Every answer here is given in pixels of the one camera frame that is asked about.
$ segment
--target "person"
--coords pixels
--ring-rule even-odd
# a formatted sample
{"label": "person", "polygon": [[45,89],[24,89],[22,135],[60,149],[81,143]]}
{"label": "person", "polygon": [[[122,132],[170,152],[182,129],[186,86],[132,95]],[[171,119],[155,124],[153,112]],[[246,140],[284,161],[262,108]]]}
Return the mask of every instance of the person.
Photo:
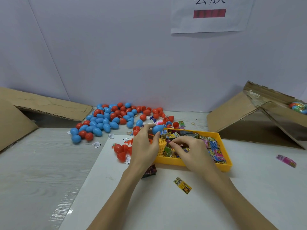
{"label": "person", "polygon": [[[130,165],[123,172],[116,189],[87,230],[122,228],[132,193],[158,154],[160,132],[156,133],[152,144],[148,140],[148,133],[152,133],[151,128],[154,126],[155,124],[145,124],[134,137]],[[179,146],[183,143],[189,145],[188,153]],[[188,169],[201,176],[220,197],[239,229],[277,229],[241,195],[230,178],[215,166],[202,140],[190,136],[179,136],[170,142],[170,145]]]}

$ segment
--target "red rectangle on paper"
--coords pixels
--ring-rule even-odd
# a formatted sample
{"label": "red rectangle on paper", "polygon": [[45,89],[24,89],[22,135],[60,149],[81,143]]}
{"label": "red rectangle on paper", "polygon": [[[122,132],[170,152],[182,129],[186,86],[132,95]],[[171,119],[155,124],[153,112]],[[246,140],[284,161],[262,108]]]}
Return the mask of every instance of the red rectangle on paper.
{"label": "red rectangle on paper", "polygon": [[223,18],[225,14],[226,9],[194,10],[193,18]]}

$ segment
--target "yellow plastic basket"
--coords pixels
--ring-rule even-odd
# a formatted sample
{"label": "yellow plastic basket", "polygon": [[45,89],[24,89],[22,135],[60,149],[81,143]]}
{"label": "yellow plastic basket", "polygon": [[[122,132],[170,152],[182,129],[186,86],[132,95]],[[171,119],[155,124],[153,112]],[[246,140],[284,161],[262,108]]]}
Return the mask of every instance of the yellow plastic basket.
{"label": "yellow plastic basket", "polygon": [[[164,128],[166,130],[174,130],[173,128]],[[222,139],[220,135],[216,132],[208,132],[208,131],[193,131],[193,130],[184,130],[184,131],[192,131],[195,133],[198,133],[201,136],[206,136],[206,137],[212,137],[216,139],[217,143],[219,143],[221,152],[226,160],[227,164],[216,164],[216,166],[223,172],[228,172],[232,166],[232,162],[228,156],[228,153],[225,149],[225,146],[222,142]],[[156,157],[154,163],[161,163],[161,164],[168,164],[168,165],[178,165],[178,166],[185,166],[183,161],[180,158],[176,158],[175,155],[173,157],[165,157],[163,156],[163,151],[166,146],[166,141],[164,139],[159,139],[159,152],[158,156]]]}

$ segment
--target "pile of plastic eggs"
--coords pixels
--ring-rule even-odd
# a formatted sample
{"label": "pile of plastic eggs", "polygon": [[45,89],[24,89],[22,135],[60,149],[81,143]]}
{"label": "pile of plastic eggs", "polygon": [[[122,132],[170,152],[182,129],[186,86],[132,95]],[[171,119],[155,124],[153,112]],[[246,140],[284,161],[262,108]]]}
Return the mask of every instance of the pile of plastic eggs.
{"label": "pile of plastic eggs", "polygon": [[301,114],[307,115],[307,104],[302,102],[292,102],[289,107]]}
{"label": "pile of plastic eggs", "polygon": [[[128,128],[133,128],[133,134],[136,135],[143,126],[143,121],[146,116],[151,115],[153,118],[165,118],[163,108],[159,107],[151,110],[150,107],[145,106],[132,106],[131,103],[118,103],[118,104],[98,104],[97,109],[91,115],[86,117],[86,121],[78,123],[75,128],[70,130],[72,135],[71,140],[74,143],[79,143],[82,139],[91,141],[95,136],[102,136],[102,131],[109,133],[111,129],[118,129],[119,124],[126,125]],[[136,121],[134,127],[134,117],[142,113],[140,119]]]}

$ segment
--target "white wall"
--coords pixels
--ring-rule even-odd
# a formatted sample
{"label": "white wall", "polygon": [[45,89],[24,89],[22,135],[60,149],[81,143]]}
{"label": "white wall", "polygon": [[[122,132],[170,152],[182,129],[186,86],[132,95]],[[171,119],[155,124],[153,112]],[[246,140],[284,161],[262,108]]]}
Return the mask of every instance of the white wall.
{"label": "white wall", "polygon": [[28,0],[0,0],[0,86],[69,100]]}
{"label": "white wall", "polygon": [[29,0],[72,101],[209,111],[247,80],[301,97],[307,0],[255,0],[246,31],[170,34],[170,0]]}

